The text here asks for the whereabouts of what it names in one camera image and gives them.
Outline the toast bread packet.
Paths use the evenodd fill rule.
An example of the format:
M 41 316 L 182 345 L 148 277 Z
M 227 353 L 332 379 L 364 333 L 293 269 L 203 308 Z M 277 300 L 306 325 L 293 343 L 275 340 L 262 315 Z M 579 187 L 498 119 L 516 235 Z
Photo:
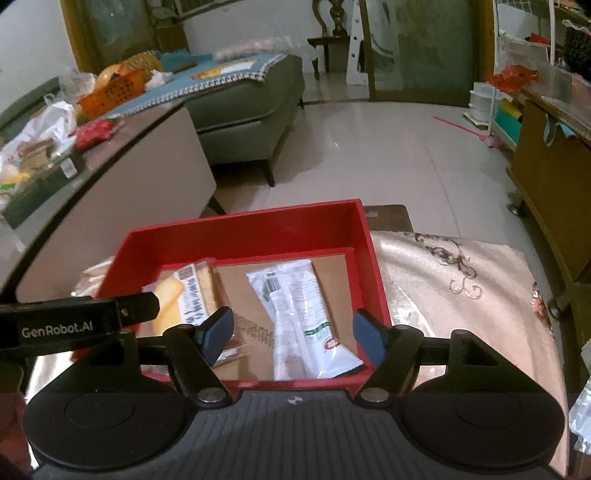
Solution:
M 219 308 L 229 306 L 211 258 L 163 271 L 156 281 L 144 285 L 142 292 L 154 293 L 160 310 L 154 320 L 139 326 L 139 336 L 158 336 L 178 324 L 200 326 Z

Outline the white snack packet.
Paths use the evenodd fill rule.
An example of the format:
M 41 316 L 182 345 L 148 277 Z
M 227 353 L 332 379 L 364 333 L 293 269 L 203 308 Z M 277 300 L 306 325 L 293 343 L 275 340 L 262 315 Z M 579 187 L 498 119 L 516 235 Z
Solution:
M 335 336 L 310 259 L 250 271 L 246 278 L 273 323 L 274 380 L 326 380 L 362 367 Z

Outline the floral tablecloth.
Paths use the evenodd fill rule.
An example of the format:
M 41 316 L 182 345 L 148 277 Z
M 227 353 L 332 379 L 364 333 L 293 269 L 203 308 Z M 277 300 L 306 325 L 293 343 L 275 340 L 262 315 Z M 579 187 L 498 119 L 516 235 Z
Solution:
M 352 318 L 359 308 L 429 337 L 464 329 L 566 403 L 543 299 L 525 256 L 507 245 L 375 231 L 223 247 L 198 234 L 149 229 L 130 233 L 116 255 L 87 268 L 74 292 L 96 298 L 130 294 L 193 265 L 207 308 L 226 302 L 238 317 L 238 354 L 216 371 L 250 385 L 273 378 L 273 327 L 247 274 L 300 259 L 314 266 L 332 330 L 346 347 L 356 345 Z

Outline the dark green box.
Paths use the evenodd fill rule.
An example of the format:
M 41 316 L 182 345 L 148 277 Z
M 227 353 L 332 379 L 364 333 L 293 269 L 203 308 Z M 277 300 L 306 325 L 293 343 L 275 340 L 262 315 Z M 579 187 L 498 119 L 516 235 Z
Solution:
M 43 167 L 15 193 L 8 195 L 1 208 L 6 223 L 16 229 L 28 219 L 46 200 L 77 177 L 86 167 L 80 152 L 73 150 L 46 167 Z

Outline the grey coffee table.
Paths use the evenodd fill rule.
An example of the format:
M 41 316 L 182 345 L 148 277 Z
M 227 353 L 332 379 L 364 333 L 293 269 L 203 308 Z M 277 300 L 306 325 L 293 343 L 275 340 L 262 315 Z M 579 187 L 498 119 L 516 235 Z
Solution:
M 135 228 L 199 217 L 216 183 L 179 102 L 125 119 L 84 167 L 16 229 L 1 227 L 1 301 L 65 298 Z

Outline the red packet on table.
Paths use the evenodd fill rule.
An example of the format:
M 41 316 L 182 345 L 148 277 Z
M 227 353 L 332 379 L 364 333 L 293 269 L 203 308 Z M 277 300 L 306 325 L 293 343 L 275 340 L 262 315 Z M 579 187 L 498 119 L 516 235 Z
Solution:
M 74 146 L 79 151 L 90 149 L 99 143 L 109 140 L 121 125 L 121 117 L 109 117 L 90 121 L 76 130 Z

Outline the white plastic bag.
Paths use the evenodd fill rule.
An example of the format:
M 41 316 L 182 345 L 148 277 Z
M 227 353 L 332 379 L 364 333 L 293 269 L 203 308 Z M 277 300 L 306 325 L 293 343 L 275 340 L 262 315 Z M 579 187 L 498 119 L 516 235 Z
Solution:
M 75 142 L 76 129 L 76 113 L 72 104 L 56 101 L 46 106 L 1 148 L 1 182 L 21 181 L 25 173 L 22 165 L 38 151 L 50 150 L 50 159 L 66 152 Z

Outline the grey sofa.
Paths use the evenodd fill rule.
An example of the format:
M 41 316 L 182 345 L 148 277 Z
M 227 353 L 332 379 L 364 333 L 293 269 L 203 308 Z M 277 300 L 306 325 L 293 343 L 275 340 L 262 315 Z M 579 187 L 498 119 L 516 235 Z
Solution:
M 304 106 L 303 61 L 287 54 L 263 68 L 264 79 L 239 80 L 185 102 L 212 170 L 259 170 L 273 187 L 271 161 Z

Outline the orange plastic basket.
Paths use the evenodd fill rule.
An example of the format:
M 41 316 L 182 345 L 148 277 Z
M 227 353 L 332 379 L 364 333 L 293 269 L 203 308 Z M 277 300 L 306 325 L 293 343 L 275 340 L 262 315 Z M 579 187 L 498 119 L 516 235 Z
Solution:
M 144 93 L 141 70 L 119 76 L 78 101 L 88 120 L 94 120 Z

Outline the pink fly swatter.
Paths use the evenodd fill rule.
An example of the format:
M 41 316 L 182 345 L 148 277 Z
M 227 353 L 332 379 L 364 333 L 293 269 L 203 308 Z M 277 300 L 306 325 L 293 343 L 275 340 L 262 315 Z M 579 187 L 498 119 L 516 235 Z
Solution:
M 468 133 L 468 134 L 471 134 L 471 135 L 477 137 L 488 148 L 498 148 L 499 147 L 499 142 L 495 139 L 495 137 L 492 136 L 491 134 L 486 134 L 484 131 L 469 128 L 467 126 L 464 126 L 462 124 L 459 124 L 457 122 L 448 120 L 446 118 L 443 118 L 443 117 L 440 117 L 437 115 L 434 115 L 433 119 L 437 122 L 440 122 L 442 124 L 448 125 L 450 127 L 456 128 L 458 130 L 461 130 L 465 133 Z

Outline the wooden cabinet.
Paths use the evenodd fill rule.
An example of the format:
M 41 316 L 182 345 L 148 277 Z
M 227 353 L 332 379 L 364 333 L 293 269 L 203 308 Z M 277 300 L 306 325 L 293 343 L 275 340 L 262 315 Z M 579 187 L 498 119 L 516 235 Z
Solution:
M 560 269 L 557 310 L 590 300 L 590 142 L 566 135 L 553 112 L 526 100 L 508 175 Z

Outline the teal sofa blanket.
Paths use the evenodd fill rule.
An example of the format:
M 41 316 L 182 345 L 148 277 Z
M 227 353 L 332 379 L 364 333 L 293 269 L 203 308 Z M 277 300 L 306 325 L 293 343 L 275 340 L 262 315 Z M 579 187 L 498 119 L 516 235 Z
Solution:
M 283 52 L 256 53 L 225 63 L 217 63 L 209 58 L 195 67 L 173 74 L 165 84 L 110 108 L 101 118 L 135 115 L 158 105 L 209 93 L 243 81 L 260 83 L 266 80 L 271 67 L 286 58 L 287 54 Z

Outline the white stacked containers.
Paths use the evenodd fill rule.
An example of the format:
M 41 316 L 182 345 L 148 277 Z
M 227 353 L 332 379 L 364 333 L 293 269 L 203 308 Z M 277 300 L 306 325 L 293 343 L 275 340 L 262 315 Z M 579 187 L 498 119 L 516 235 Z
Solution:
M 470 91 L 469 109 L 472 119 L 476 122 L 489 122 L 493 92 L 493 86 L 488 83 L 474 83 Z

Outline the dark wooden chair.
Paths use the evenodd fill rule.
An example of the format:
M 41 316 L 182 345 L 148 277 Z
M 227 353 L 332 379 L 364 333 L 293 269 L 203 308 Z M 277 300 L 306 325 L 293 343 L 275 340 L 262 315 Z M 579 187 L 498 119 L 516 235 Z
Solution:
M 329 17 L 332 19 L 332 29 L 325 22 L 321 12 L 321 0 L 311 1 L 311 11 L 314 14 L 315 20 L 321 27 L 321 35 L 318 37 L 308 38 L 308 45 L 314 51 L 318 47 L 322 48 L 322 58 L 324 58 L 325 73 L 331 72 L 331 60 L 329 54 L 331 53 L 332 45 L 345 45 L 351 39 L 351 36 L 346 29 L 346 10 L 342 0 L 329 0 Z

